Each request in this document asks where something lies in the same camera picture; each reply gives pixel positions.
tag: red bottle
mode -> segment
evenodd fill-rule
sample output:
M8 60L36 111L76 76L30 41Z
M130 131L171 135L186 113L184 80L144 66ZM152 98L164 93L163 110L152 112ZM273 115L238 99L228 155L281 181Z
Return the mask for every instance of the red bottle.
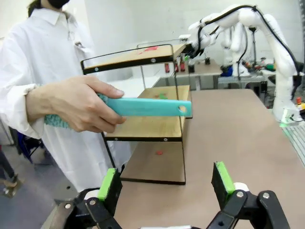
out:
M175 61L175 72L178 73L179 72L179 67L178 67L178 62Z
M170 72L170 65L168 63L165 63L164 66L165 66L165 72L169 73Z
M185 62L182 58L181 58L181 61L180 61L180 71L185 72Z

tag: small bottle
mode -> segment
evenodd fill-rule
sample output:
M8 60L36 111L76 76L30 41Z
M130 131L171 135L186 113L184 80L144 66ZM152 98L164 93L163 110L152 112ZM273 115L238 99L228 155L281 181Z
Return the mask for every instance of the small bottle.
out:
M164 66L165 66L165 72L170 73L170 65L168 63L165 63Z
M181 72L185 72L184 55L181 55L181 60L180 60L180 71L181 71Z
M177 60L175 60L175 72L176 72L176 73L179 72L179 67L178 67L178 62L177 62Z
M297 97L296 104L297 104L297 108L299 109L299 111L301 111L302 110L302 99L301 99L301 97Z
M195 72L195 61L194 59L189 60L189 73Z

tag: white wall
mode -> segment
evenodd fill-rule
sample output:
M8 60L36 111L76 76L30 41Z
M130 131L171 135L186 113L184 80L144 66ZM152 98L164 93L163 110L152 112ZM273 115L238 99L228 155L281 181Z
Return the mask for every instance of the white wall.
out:
M31 0L0 0L0 38L4 37L14 24L27 19L27 6L31 2Z
M83 23L89 31L85 0L70 0L68 4L64 5L63 10L73 14L76 20Z
M136 42L128 0L86 0L89 28L97 55L130 49ZM108 81L128 78L131 69L107 72Z
M299 61L304 61L302 25L298 0L128 0L132 9L138 41L175 39L186 34L188 27L199 19L221 12L232 4L257 4L264 13L279 22L288 46ZM222 35L207 54L222 64ZM261 32L256 33L258 58L272 58L271 50Z

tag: person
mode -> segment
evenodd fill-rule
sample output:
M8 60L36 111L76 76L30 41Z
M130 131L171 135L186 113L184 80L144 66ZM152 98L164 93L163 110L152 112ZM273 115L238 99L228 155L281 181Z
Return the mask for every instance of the person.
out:
M0 115L20 133L41 138L81 192L101 186L112 167L101 132L114 132L125 118L96 94L120 98L123 92L82 75L80 61L94 56L94 46L85 27L62 11L68 2L35 0L29 18L6 36L0 50ZM59 115L71 129L45 125L48 114ZM129 143L110 148L120 169L131 156Z
M5 188L13 188L17 186L17 180L18 174L15 174L0 145L0 184L4 184Z

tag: face mask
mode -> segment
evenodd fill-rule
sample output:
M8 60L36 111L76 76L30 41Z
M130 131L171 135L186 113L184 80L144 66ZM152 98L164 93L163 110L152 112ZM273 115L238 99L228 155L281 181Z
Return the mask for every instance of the face mask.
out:
M48 0L52 7L57 9L61 9L65 4L67 4L70 0Z

